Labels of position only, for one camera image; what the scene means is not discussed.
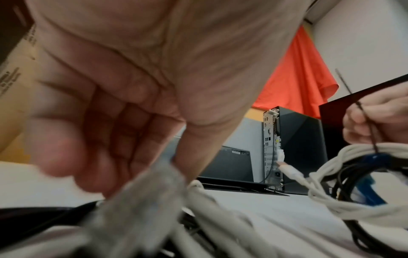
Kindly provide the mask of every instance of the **orange fabric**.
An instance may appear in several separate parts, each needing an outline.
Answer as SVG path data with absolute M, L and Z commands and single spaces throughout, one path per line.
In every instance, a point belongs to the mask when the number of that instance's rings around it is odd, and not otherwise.
M 253 108 L 269 110 L 281 106 L 320 118 L 319 105 L 339 86 L 303 26 L 285 56 L 264 86 Z

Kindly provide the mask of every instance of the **computer tower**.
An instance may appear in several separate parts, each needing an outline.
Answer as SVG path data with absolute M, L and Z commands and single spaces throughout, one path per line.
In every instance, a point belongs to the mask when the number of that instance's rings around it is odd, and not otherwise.
M 305 177 L 327 162 L 319 119 L 287 108 L 275 107 L 263 114 L 265 183 L 285 193 L 306 194 L 307 189 L 280 172 L 276 161 L 285 161 Z

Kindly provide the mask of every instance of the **hand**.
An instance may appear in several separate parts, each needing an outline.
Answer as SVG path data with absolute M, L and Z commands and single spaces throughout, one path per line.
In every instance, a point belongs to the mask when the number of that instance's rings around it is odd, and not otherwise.
M 408 82 L 385 88 L 360 100 L 373 126 L 377 142 L 408 143 Z M 343 118 L 343 135 L 349 143 L 371 143 L 370 128 L 362 111 L 353 104 Z
M 109 196 L 186 123 L 194 179 L 239 125 L 301 23 L 303 0 L 29 0 L 43 47 L 32 160 Z

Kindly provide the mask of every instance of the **palm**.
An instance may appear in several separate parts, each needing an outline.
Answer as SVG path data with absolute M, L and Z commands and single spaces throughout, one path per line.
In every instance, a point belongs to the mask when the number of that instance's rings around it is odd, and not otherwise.
M 83 189 L 106 194 L 151 165 L 185 122 L 175 163 L 188 179 L 197 176 L 256 99 L 306 7 L 261 0 L 28 4 L 46 50 L 42 103 L 28 126 L 36 135 L 28 136 L 33 158 L 49 174 L 74 175 Z M 286 17 L 279 7 L 298 15 Z M 273 23 L 276 10 L 281 20 Z

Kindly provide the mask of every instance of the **ceiling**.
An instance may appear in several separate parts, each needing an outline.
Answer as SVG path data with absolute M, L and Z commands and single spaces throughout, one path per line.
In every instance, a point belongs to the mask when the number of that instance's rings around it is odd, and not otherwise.
M 306 13 L 306 21 L 317 23 L 325 14 L 335 7 L 341 0 L 313 0 Z

